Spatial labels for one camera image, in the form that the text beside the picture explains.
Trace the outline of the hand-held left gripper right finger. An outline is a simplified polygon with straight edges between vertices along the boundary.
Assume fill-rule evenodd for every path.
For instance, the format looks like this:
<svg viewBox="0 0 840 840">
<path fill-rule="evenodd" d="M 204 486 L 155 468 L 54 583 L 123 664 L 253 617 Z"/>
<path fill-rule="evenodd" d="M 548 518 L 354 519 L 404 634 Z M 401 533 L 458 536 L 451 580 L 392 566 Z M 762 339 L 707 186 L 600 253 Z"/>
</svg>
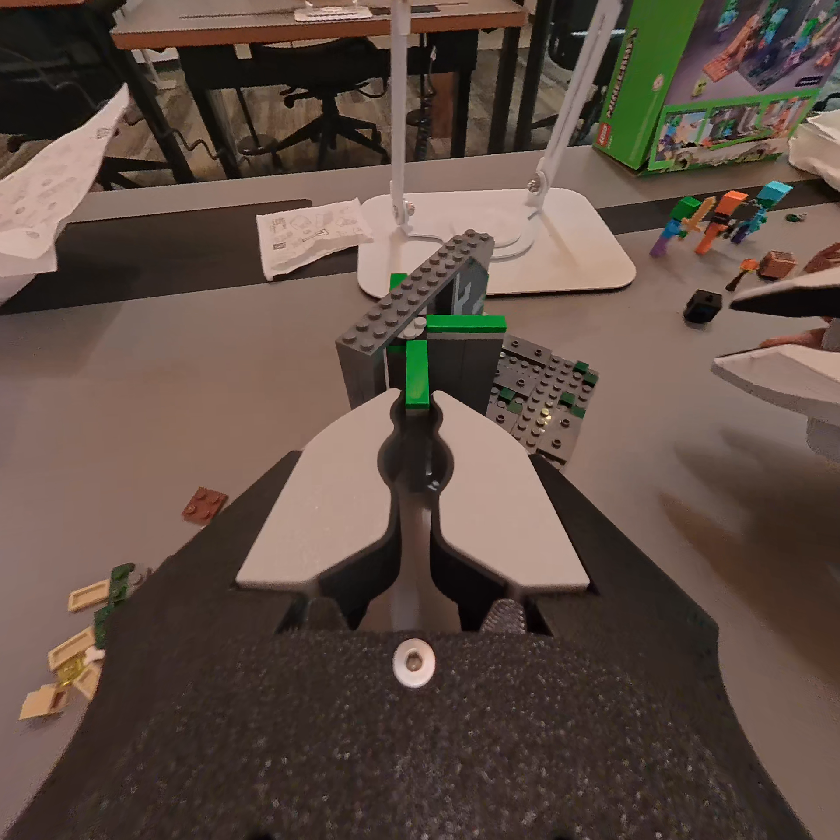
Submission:
<svg viewBox="0 0 840 840">
<path fill-rule="evenodd" d="M 478 628 L 500 599 L 585 592 L 591 579 L 526 450 L 446 392 L 432 402 L 429 567 L 461 627 Z"/>
</svg>

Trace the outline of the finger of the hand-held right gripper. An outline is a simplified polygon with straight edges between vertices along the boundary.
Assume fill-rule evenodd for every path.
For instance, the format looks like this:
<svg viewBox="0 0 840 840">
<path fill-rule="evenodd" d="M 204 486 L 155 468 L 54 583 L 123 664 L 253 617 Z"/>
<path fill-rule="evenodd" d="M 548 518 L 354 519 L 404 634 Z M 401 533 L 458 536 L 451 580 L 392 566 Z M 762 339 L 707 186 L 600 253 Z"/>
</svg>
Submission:
<svg viewBox="0 0 840 840">
<path fill-rule="evenodd" d="M 737 293 L 729 308 L 785 318 L 839 317 L 839 267 Z"/>
<path fill-rule="evenodd" d="M 839 420 L 839 352 L 784 344 L 722 355 L 711 370 L 774 406 L 822 422 Z"/>
</svg>

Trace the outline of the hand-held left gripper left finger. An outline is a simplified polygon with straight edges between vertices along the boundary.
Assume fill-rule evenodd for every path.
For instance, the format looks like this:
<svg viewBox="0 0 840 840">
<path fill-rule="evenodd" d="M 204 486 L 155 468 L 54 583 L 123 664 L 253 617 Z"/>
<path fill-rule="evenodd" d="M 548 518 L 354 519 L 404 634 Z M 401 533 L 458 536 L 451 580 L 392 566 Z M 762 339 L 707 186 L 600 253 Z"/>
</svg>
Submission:
<svg viewBox="0 0 840 840">
<path fill-rule="evenodd" d="M 301 451 L 235 582 L 333 599 L 349 625 L 396 580 L 402 537 L 390 452 L 402 393 L 389 389 Z"/>
</svg>

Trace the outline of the small black toy cube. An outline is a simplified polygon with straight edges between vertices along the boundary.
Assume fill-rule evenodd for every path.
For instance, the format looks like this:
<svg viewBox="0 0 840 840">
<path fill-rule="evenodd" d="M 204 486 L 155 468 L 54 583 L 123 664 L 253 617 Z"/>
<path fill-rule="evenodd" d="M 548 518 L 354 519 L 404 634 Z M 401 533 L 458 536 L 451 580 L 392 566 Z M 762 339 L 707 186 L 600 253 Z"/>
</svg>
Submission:
<svg viewBox="0 0 840 840">
<path fill-rule="evenodd" d="M 686 323 L 705 325 L 717 316 L 721 308 L 720 293 L 697 289 L 686 303 L 682 318 Z"/>
</svg>

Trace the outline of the dark grey brick building model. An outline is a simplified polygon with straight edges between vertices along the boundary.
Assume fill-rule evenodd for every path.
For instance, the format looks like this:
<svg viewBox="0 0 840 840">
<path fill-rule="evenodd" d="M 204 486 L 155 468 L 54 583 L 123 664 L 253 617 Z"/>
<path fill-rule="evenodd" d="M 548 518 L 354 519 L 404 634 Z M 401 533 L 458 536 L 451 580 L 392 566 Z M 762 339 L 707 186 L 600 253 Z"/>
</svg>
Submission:
<svg viewBox="0 0 840 840">
<path fill-rule="evenodd" d="M 600 376 L 485 314 L 492 244 L 471 229 L 452 237 L 411 273 L 393 275 L 384 297 L 337 339 L 350 407 L 387 387 L 414 389 L 420 408 L 445 392 L 562 471 Z"/>
</svg>

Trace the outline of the grey desk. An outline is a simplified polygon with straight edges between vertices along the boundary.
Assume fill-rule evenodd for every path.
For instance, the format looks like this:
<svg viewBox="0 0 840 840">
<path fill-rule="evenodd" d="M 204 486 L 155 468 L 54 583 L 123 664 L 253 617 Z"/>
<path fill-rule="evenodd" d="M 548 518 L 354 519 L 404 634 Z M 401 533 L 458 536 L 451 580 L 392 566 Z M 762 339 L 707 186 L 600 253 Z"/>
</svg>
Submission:
<svg viewBox="0 0 840 840">
<path fill-rule="evenodd" d="M 818 181 L 786 163 L 636 180 L 573 150 L 563 187 L 596 207 Z M 838 203 L 772 217 L 759 256 L 807 261 L 838 240 Z M 593 365 L 595 405 L 565 475 L 716 621 L 731 703 L 816 838 L 838 838 L 838 466 L 802 416 L 710 370 L 720 354 L 812 322 L 723 311 L 685 324 L 696 289 L 740 258 L 658 230 L 617 237 L 637 267 L 618 292 L 492 298 L 509 329 Z M 364 310 L 355 259 L 278 285 L 2 315 L 2 834 L 77 730 L 82 701 L 18 720 L 47 650 L 84 627 L 71 590 L 114 564 L 155 567 L 201 530 L 199 486 L 235 499 L 347 408 L 339 331 Z"/>
</svg>

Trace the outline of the person's right hand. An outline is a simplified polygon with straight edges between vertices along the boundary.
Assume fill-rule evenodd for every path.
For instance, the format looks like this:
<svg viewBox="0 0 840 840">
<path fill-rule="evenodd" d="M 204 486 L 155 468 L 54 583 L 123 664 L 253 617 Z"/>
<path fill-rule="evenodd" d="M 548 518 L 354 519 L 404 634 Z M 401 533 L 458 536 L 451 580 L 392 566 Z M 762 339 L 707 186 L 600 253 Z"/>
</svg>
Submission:
<svg viewBox="0 0 840 840">
<path fill-rule="evenodd" d="M 797 334 L 766 339 L 760 343 L 759 347 L 761 349 L 769 349 L 789 344 L 812 349 L 821 349 L 827 330 L 828 327 L 814 328 Z"/>
</svg>

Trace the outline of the teal minifigure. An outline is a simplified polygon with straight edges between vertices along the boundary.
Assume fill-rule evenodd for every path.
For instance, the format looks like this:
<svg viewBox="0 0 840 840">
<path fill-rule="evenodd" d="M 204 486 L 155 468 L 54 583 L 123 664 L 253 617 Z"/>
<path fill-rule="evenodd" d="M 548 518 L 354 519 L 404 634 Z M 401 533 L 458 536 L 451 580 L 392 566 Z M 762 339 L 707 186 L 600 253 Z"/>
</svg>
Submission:
<svg viewBox="0 0 840 840">
<path fill-rule="evenodd" d="M 749 214 L 738 221 L 732 229 L 730 241 L 740 245 L 747 237 L 756 233 L 767 221 L 768 213 L 774 209 L 791 191 L 786 183 L 771 181 L 762 186 L 756 197 L 748 202 Z"/>
</svg>

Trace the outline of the reddish brown brick plate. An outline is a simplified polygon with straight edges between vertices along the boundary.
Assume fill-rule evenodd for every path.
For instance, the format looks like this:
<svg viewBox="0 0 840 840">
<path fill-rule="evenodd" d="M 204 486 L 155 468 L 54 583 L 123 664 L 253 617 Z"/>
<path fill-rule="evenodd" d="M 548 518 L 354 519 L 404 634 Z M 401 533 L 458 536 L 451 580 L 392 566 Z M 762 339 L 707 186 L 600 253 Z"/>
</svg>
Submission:
<svg viewBox="0 0 840 840">
<path fill-rule="evenodd" d="M 203 527 L 216 517 L 227 500 L 227 494 L 200 486 L 185 505 L 182 519 L 184 522 Z"/>
</svg>

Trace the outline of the orange minifigure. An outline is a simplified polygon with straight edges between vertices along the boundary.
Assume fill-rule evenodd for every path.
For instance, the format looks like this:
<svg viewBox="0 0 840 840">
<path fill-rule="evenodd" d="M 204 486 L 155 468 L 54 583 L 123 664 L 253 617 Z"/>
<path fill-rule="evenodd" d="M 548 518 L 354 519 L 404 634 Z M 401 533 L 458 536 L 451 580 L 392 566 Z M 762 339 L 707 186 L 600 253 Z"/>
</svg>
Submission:
<svg viewBox="0 0 840 840">
<path fill-rule="evenodd" d="M 701 241 L 695 248 L 695 254 L 703 256 L 710 250 L 714 241 L 729 228 L 733 214 L 748 198 L 747 193 L 739 191 L 728 191 L 722 196 L 715 206 Z"/>
</svg>

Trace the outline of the crumpled white paper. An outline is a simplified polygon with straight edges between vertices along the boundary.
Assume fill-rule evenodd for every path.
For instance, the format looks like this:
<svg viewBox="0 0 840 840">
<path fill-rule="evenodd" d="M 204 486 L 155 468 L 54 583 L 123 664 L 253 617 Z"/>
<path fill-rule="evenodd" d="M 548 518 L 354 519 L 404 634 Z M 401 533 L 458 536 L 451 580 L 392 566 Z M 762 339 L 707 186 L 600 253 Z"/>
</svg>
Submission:
<svg viewBox="0 0 840 840">
<path fill-rule="evenodd" d="M 789 141 L 789 163 L 839 192 L 839 109 L 807 118 Z"/>
</svg>

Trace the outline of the green zombie minifigure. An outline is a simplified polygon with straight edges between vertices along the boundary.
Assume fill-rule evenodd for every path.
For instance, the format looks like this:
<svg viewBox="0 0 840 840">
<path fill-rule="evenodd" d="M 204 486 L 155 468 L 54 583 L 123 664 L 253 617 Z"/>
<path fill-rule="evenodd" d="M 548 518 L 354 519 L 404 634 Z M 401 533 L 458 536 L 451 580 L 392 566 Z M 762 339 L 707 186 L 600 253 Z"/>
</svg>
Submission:
<svg viewBox="0 0 840 840">
<path fill-rule="evenodd" d="M 715 205 L 717 198 L 708 196 L 702 202 L 693 196 L 685 196 L 675 205 L 667 225 L 650 249 L 652 258 L 663 256 L 673 239 L 682 240 L 690 232 L 700 230 L 700 223 Z"/>
</svg>

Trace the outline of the white reading stand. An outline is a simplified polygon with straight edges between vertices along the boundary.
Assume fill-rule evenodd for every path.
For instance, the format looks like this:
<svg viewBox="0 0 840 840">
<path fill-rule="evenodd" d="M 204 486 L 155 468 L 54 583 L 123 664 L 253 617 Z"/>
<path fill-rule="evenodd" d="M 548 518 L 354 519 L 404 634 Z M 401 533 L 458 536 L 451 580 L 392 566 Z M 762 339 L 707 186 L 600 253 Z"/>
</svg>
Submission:
<svg viewBox="0 0 840 840">
<path fill-rule="evenodd" d="M 491 296 L 615 290 L 634 280 L 634 263 L 590 201 L 553 186 L 622 5 L 597 4 L 548 147 L 527 187 L 406 193 L 406 82 L 392 81 L 397 125 L 392 130 L 390 193 L 362 204 L 372 231 L 372 241 L 358 247 L 362 291 L 383 297 L 391 274 L 413 270 L 433 255 L 434 246 L 468 228 L 495 240 L 487 289 Z"/>
</svg>

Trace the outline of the pile of small toy bricks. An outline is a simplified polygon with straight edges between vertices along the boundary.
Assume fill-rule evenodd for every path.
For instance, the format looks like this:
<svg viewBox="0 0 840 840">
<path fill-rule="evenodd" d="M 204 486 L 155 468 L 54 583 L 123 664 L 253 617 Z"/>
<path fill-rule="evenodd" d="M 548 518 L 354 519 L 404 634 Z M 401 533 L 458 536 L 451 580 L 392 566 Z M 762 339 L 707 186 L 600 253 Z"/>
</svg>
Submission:
<svg viewBox="0 0 840 840">
<path fill-rule="evenodd" d="M 107 578 L 69 593 L 68 613 L 89 613 L 87 624 L 48 651 L 49 680 L 27 693 L 19 721 L 54 718 L 73 697 L 90 701 L 95 696 L 106 657 L 109 618 L 153 573 L 151 567 L 122 563 Z"/>
</svg>

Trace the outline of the green toy set box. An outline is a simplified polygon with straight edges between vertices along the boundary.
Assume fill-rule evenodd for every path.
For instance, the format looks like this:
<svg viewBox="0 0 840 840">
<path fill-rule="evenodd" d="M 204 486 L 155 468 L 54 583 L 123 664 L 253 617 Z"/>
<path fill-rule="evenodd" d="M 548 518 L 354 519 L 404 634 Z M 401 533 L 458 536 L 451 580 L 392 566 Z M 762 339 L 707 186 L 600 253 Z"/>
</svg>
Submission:
<svg viewBox="0 0 840 840">
<path fill-rule="evenodd" d="M 838 50 L 838 1 L 632 2 L 594 147 L 635 172 L 777 159 Z"/>
</svg>

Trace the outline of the folded paper leaflet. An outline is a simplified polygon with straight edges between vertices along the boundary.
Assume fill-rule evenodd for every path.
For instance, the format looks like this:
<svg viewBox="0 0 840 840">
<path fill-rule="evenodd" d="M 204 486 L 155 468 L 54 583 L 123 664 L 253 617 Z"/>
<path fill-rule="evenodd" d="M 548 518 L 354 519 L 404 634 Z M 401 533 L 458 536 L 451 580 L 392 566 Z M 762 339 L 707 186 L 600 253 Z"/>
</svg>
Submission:
<svg viewBox="0 0 840 840">
<path fill-rule="evenodd" d="M 267 281 L 338 251 L 369 244 L 373 231 L 358 199 L 256 216 Z"/>
</svg>

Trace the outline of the open instruction booklet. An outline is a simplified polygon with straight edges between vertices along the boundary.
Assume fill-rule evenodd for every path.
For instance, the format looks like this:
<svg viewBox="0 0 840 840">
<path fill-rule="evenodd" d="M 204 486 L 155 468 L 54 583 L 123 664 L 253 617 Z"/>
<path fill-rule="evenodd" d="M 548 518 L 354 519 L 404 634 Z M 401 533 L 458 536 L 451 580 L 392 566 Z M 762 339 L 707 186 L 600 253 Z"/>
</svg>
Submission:
<svg viewBox="0 0 840 840">
<path fill-rule="evenodd" d="M 88 194 L 119 119 L 130 104 L 122 84 L 79 128 L 1 182 L 1 302 L 37 275 L 57 270 L 56 240 Z"/>
</svg>

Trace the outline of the black office chair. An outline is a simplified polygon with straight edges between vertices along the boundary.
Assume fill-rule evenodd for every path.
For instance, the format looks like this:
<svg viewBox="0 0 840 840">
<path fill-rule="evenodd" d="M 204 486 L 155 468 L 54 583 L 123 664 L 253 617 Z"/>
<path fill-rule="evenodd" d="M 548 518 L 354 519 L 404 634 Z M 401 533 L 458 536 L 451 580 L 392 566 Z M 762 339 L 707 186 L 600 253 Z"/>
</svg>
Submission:
<svg viewBox="0 0 840 840">
<path fill-rule="evenodd" d="M 390 60 L 383 49 L 363 37 L 338 38 L 323 44 L 275 48 L 248 46 L 250 57 L 239 59 L 233 45 L 179 47 L 177 49 L 185 81 L 202 114 L 206 128 L 215 140 L 220 138 L 217 120 L 210 113 L 209 91 L 233 89 L 245 116 L 248 135 L 235 148 L 245 156 L 269 154 L 280 164 L 278 152 L 304 140 L 318 143 L 318 168 L 335 150 L 337 138 L 343 137 L 381 156 L 390 163 L 382 147 L 382 134 L 374 122 L 347 117 L 339 112 L 336 98 L 341 93 L 361 91 L 373 80 L 387 87 Z M 248 111 L 243 88 L 281 86 L 288 108 L 303 99 L 317 99 L 321 113 L 283 141 L 257 134 Z"/>
</svg>

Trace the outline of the brown wooden top table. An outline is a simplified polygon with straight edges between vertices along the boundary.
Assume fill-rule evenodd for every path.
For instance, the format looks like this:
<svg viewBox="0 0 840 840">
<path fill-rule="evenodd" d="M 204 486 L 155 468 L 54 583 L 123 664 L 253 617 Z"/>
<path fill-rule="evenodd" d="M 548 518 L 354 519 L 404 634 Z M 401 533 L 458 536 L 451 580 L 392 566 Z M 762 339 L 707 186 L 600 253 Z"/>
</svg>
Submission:
<svg viewBox="0 0 840 840">
<path fill-rule="evenodd" d="M 165 50 L 289 43 L 314 39 L 387 35 L 392 2 L 365 2 L 383 14 L 355 20 L 298 22 L 294 11 L 303 2 L 139 2 L 122 12 L 111 32 L 115 46 Z M 411 12 L 411 32 L 431 34 L 502 28 L 504 31 L 491 112 L 487 152 L 503 152 L 511 94 L 518 61 L 520 28 L 526 9 L 510 1 L 430 2 L 437 10 Z"/>
</svg>

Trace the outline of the small pale tabletop stand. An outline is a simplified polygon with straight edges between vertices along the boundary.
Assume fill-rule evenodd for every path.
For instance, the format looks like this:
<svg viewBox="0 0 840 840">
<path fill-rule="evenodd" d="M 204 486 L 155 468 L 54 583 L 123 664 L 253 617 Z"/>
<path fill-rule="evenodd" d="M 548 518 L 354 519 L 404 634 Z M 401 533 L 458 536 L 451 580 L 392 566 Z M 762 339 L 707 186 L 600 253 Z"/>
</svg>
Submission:
<svg viewBox="0 0 840 840">
<path fill-rule="evenodd" d="M 390 12 L 389 7 L 374 7 L 359 1 L 332 5 L 305 1 L 303 5 L 294 8 L 293 17 L 298 23 L 346 23 L 388 16 Z"/>
</svg>

